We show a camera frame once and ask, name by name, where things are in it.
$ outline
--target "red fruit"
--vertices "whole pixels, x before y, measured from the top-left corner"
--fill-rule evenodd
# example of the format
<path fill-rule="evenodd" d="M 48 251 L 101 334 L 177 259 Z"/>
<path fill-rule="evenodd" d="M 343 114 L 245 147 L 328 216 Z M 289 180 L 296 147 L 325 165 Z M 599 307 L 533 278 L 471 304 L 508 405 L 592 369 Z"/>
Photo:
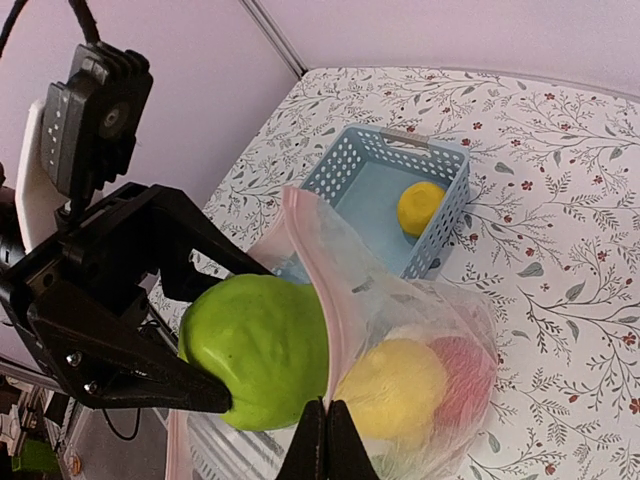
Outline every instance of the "red fruit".
<path fill-rule="evenodd" d="M 489 404 L 496 361 L 475 341 L 464 337 L 438 338 L 429 347 L 449 376 L 447 394 L 435 413 L 435 428 L 464 428 Z"/>

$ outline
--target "leaf pattern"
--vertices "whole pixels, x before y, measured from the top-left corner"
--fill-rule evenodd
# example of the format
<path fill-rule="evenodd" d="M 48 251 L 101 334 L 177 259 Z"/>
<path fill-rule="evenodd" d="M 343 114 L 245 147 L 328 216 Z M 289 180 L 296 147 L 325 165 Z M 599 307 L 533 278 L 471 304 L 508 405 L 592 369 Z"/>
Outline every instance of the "leaf pattern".
<path fill-rule="evenodd" d="M 451 478 L 637 480 L 637 105 L 494 74 L 317 69 L 204 212 L 248 248 L 277 214 L 282 186 L 299 185 L 351 123 L 415 131 L 470 152 L 471 199 L 434 275 L 492 300 L 500 367 L 485 432 Z M 203 256 L 194 260 L 225 274 Z M 186 305 L 159 288 L 151 298 L 177 328 Z"/>

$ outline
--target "basket handle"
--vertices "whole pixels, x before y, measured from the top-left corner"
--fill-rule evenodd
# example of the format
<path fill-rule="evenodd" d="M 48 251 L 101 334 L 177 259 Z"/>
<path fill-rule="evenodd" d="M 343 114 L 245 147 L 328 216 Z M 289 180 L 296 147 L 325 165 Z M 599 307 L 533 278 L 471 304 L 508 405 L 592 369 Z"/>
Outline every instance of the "basket handle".
<path fill-rule="evenodd" d="M 402 130 L 394 130 L 393 128 L 386 127 L 380 129 L 380 135 L 386 140 L 404 142 L 415 147 L 429 149 L 429 137 L 427 137 L 426 135 L 403 132 Z"/>

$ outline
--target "screw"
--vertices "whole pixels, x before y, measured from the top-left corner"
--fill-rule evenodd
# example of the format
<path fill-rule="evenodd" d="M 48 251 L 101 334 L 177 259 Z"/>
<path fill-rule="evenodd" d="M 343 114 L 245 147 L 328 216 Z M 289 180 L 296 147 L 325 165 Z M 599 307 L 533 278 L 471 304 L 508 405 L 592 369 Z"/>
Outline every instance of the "screw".
<path fill-rule="evenodd" d="M 120 118 L 120 110 L 114 108 L 104 117 L 104 126 L 107 128 L 112 127 L 118 121 L 118 118 Z"/>
<path fill-rule="evenodd" d="M 82 361 L 81 352 L 74 352 L 67 355 L 67 363 L 71 365 L 73 368 L 76 368 L 78 365 L 80 365 L 81 361 Z"/>
<path fill-rule="evenodd" d="M 84 391 L 87 392 L 89 395 L 93 395 L 98 391 L 98 384 L 96 382 L 87 383 L 84 386 Z"/>

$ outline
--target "blue plastic basket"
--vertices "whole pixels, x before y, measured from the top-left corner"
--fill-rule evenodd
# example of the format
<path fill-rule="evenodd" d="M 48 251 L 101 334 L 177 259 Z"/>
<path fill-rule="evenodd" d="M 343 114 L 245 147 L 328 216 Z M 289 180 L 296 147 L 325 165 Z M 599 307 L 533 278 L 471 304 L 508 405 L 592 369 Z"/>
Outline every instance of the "blue plastic basket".
<path fill-rule="evenodd" d="M 402 142 L 411 150 L 393 147 Z M 317 193 L 362 237 L 387 268 L 424 278 L 469 201 L 469 154 L 457 145 L 366 125 L 346 127 L 301 188 Z M 402 192 L 429 181 L 447 193 L 419 239 L 397 219 Z"/>

